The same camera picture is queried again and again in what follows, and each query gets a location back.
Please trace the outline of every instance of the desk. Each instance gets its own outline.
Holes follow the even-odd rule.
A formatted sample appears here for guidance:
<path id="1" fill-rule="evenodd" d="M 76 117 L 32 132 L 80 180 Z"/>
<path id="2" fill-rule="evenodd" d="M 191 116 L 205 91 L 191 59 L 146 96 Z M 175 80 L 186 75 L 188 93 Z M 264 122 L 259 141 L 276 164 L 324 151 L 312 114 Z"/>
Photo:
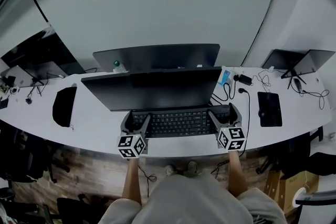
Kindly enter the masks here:
<path id="1" fill-rule="evenodd" d="M 252 77 L 262 71 L 260 68 L 224 68 L 236 73 Z M 22 88 L 10 97 L 8 107 L 0 110 L 0 120 L 28 133 L 58 142 L 61 144 L 84 148 L 87 150 L 118 154 L 117 136 L 120 135 L 120 124 L 127 112 L 109 111 L 81 82 L 81 78 L 99 76 L 102 73 L 76 74 L 64 79 L 52 79 L 45 87 L 42 97 L 36 91 L 32 96 L 32 104 L 25 102 L 30 88 Z M 282 127 L 261 127 L 258 117 L 257 92 L 264 91 L 261 82 L 253 80 L 253 86 L 237 82 L 236 96 L 231 102 L 238 108 L 243 117 L 243 130 L 247 133 L 248 95 L 238 93 L 245 88 L 251 96 L 250 130 L 247 149 L 262 147 L 281 142 L 303 133 L 312 131 L 331 121 L 329 103 L 325 98 L 325 107 L 319 109 L 319 99 L 308 94 L 300 97 L 293 89 L 287 90 L 289 79 L 281 79 L 279 72 L 267 73 L 270 77 L 270 90 L 279 94 L 282 112 Z M 313 92 L 324 90 L 319 74 L 302 76 L 307 85 L 303 89 Z M 77 84 L 77 93 L 73 104 L 71 128 L 61 127 L 54 122 L 52 107 L 59 90 Z M 214 93 L 226 98 L 223 87 L 217 84 Z M 218 149 L 214 134 L 152 138 L 149 140 L 147 157 L 191 157 L 222 154 L 226 151 Z"/>

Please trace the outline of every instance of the black mouse pad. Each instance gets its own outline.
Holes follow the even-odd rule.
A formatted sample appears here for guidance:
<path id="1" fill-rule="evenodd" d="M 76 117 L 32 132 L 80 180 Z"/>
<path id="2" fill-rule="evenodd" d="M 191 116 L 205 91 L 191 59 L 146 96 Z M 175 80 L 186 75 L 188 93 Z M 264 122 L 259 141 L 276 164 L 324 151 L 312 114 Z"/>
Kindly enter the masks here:
<path id="1" fill-rule="evenodd" d="M 271 92 L 258 92 L 260 126 L 282 126 L 279 95 Z"/>

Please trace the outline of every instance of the wooden floor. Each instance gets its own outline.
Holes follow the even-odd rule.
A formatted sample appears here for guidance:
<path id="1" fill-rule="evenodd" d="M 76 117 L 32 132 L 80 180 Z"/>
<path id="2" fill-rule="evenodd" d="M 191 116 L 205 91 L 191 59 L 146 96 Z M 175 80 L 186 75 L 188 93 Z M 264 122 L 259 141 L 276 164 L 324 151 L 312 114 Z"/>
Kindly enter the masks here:
<path id="1" fill-rule="evenodd" d="M 218 162 L 226 160 L 227 157 L 228 155 L 225 154 L 192 159 L 197 161 L 204 173 L 210 173 L 216 168 Z M 56 199 L 58 197 L 78 199 L 77 196 L 83 193 L 91 201 L 107 197 L 111 203 L 121 196 L 127 171 L 127 160 L 112 154 L 81 150 L 69 146 L 60 149 L 54 158 L 67 164 L 70 167 L 70 172 L 66 173 L 53 166 L 54 177 L 58 180 L 56 184 L 49 180 L 48 172 L 45 172 L 43 178 L 36 183 L 13 183 L 12 188 L 16 194 L 15 200 L 17 202 L 46 204 L 52 213 L 57 214 Z M 150 183 L 151 190 L 165 177 L 164 168 L 167 164 L 174 164 L 177 168 L 184 169 L 190 160 L 189 158 L 143 158 L 140 159 L 140 166 L 147 175 L 155 174 L 158 177 L 155 183 Z M 268 173 L 257 175 L 255 169 L 264 160 L 262 150 L 247 151 L 242 156 L 241 163 L 250 187 L 258 187 L 263 190 Z M 139 171 L 139 176 L 141 195 L 143 202 L 145 202 L 147 200 L 147 179 L 141 171 Z M 223 187 L 227 187 L 227 165 L 220 168 L 217 179 Z"/>

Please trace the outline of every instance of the sneaker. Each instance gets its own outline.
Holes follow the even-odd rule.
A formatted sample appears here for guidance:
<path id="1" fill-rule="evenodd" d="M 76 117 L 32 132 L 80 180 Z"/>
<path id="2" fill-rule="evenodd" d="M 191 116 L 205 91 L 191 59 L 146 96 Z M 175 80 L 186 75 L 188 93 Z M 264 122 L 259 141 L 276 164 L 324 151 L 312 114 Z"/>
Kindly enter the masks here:
<path id="1" fill-rule="evenodd" d="M 188 163 L 187 171 L 189 174 L 198 174 L 198 165 L 195 161 L 191 161 Z"/>
<path id="2" fill-rule="evenodd" d="M 170 164 L 166 166 L 166 176 L 176 175 L 177 169 L 174 165 Z"/>

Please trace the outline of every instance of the gray shirt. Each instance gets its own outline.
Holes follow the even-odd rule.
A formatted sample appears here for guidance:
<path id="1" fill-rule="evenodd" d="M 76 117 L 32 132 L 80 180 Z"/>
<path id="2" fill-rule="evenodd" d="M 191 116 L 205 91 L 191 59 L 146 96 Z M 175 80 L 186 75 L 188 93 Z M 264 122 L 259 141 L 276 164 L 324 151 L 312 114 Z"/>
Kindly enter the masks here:
<path id="1" fill-rule="evenodd" d="M 287 223 L 284 213 L 257 188 L 235 198 L 210 175 L 169 176 L 141 207 L 135 201 L 113 202 L 99 224 Z"/>

